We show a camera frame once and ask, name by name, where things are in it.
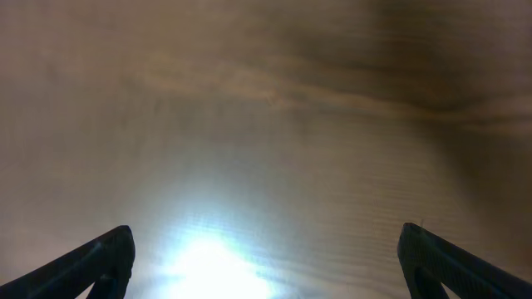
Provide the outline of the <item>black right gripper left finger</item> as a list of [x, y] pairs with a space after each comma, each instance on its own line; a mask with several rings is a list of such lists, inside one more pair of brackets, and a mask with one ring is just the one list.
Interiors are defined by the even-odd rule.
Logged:
[[1, 297], [71, 299], [89, 289], [89, 298], [122, 299], [134, 261], [132, 231], [121, 225], [2, 285]]

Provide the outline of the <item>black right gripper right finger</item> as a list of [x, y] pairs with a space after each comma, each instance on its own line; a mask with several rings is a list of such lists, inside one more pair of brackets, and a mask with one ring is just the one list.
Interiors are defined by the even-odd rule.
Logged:
[[443, 238], [405, 223], [397, 256], [412, 299], [529, 299], [531, 284], [495, 267]]

